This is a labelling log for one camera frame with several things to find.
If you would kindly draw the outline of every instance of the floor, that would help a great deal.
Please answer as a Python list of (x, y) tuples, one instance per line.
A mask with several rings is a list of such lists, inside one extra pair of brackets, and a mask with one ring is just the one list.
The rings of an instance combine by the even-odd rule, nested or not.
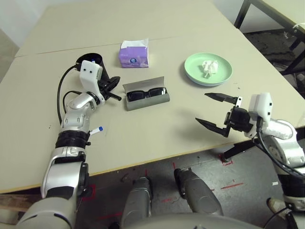
[[(296, 38), (283, 29), (250, 32), (244, 35), (278, 71), (286, 69), (305, 49), (305, 44), (300, 43), (295, 49), (290, 50), (289, 47)], [(305, 67), (305, 59), (297, 65), (297, 68), (301, 67)], [(305, 72), (284, 75), (284, 78), (305, 98)]]
[[(229, 148), (231, 146), (91, 177), (94, 194), (81, 202), (76, 228), (106, 229), (111, 223), (120, 222), (132, 181), (145, 175), (152, 180), (152, 217), (191, 212), (186, 200), (180, 198), (173, 177), (175, 168), (189, 167), (212, 189), (225, 216), (262, 227), (272, 215), (266, 199), (282, 198), (273, 165), (256, 147), (222, 163), (219, 154)], [(281, 218), (276, 218), (269, 228), (285, 228), (284, 225)]]

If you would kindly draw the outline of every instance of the tissue box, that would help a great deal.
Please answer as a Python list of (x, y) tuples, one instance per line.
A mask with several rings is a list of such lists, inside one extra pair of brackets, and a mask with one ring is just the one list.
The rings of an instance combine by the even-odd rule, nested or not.
[(148, 68), (148, 39), (123, 41), (119, 59), (122, 68)]

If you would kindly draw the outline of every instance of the white shoe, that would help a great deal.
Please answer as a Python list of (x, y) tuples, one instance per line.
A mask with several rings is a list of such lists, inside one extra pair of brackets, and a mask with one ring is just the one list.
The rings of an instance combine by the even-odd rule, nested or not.
[[(280, 199), (268, 198), (266, 202), (267, 202), (267, 206), (273, 213), (276, 213), (286, 207), (285, 202)], [(286, 219), (286, 215), (289, 212), (291, 212), (291, 210), (286, 209), (285, 211), (282, 211), (281, 213), (279, 213), (277, 215), (283, 219)]]

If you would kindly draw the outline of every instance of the plate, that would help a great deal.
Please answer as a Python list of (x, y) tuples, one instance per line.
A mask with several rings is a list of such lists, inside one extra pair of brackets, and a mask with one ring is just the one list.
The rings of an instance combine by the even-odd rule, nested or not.
[[(218, 72), (209, 78), (204, 78), (205, 73), (203, 72), (202, 67), (203, 61), (217, 61)], [(230, 79), (233, 72), (232, 66), (226, 59), (216, 54), (204, 52), (189, 56), (184, 63), (184, 69), (187, 76), (194, 83), (208, 87), (214, 87), (225, 83)]]

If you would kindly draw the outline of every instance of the beige table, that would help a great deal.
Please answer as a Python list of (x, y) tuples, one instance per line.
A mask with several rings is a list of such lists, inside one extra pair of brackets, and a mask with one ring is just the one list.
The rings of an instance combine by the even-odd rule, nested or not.
[[(218, 11), (208, 3), (209, 13)], [(223, 20), (222, 29), (215, 29)], [(0, 192), (40, 185), (60, 130), (56, 113), (56, 90), (64, 71), (88, 52), (103, 55), (110, 76), (121, 76), (114, 93), (124, 96), (122, 85), (165, 77), (171, 100), (134, 111), (125, 110), (125, 100), (109, 99), (92, 115), (91, 128), (103, 126), (87, 147), (91, 175), (138, 165), (176, 155), (211, 149), (246, 140), (232, 131), (228, 138), (206, 130), (195, 117), (222, 126), (232, 106), (214, 101), (204, 93), (221, 92), (243, 96), (247, 108), (252, 94), (270, 92), (272, 117), (305, 125), (305, 101), (258, 50), (222, 15), (203, 21), (205, 29), (187, 35), (150, 41), (150, 67), (122, 69), (119, 44), (17, 57), (0, 84)], [(185, 59), (196, 52), (212, 52), (233, 67), (231, 79), (218, 87), (202, 88), (183, 71)], [(65, 79), (62, 93), (81, 90), (77, 72)]]
[(206, 33), (231, 23), (208, 0), (95, 0), (47, 8), (16, 56)]

